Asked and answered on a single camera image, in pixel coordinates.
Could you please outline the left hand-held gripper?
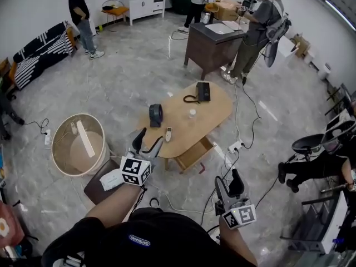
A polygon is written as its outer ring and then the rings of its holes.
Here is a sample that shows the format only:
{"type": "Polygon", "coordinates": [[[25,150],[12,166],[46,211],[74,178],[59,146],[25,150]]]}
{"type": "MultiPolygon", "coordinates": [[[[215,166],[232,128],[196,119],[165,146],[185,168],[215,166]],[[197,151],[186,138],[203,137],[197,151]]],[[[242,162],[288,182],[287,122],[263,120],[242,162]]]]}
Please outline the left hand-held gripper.
{"type": "Polygon", "coordinates": [[[127,153],[122,157],[120,163],[120,174],[122,181],[127,184],[142,186],[151,176],[156,166],[156,158],[164,143],[164,138],[160,136],[148,151],[139,151],[147,128],[136,130],[133,133],[132,146],[129,146],[127,153]]]}

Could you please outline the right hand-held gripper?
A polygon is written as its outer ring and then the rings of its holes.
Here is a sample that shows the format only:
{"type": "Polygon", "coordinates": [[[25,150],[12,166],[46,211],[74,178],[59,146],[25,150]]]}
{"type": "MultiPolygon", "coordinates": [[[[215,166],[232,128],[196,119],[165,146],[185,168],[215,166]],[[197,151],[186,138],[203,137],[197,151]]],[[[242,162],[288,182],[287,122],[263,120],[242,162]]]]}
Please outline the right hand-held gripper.
{"type": "Polygon", "coordinates": [[[214,181],[217,193],[215,215],[221,217],[230,230],[256,222],[255,205],[251,203],[237,169],[232,169],[232,177],[229,191],[220,176],[214,181]]]}

